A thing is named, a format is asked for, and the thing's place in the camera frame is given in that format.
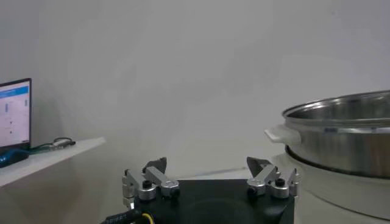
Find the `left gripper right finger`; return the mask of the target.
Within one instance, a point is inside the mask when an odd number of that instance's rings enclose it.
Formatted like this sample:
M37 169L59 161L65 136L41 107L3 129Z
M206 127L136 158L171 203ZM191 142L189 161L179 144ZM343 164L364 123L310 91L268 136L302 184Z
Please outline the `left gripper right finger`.
M298 172L296 168L280 170L266 159L247 157L252 178L247 180L249 198L270 194L277 199L298 196Z

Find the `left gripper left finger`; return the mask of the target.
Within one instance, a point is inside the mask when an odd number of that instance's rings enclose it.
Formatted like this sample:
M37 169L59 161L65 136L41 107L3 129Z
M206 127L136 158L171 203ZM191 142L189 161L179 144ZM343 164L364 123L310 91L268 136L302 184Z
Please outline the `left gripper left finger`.
M135 200L149 202L157 198L157 193L162 198L179 198L179 181L165 175L167 164L167 158L162 157L147 162L140 172L126 169L122 176L123 205L133 209Z

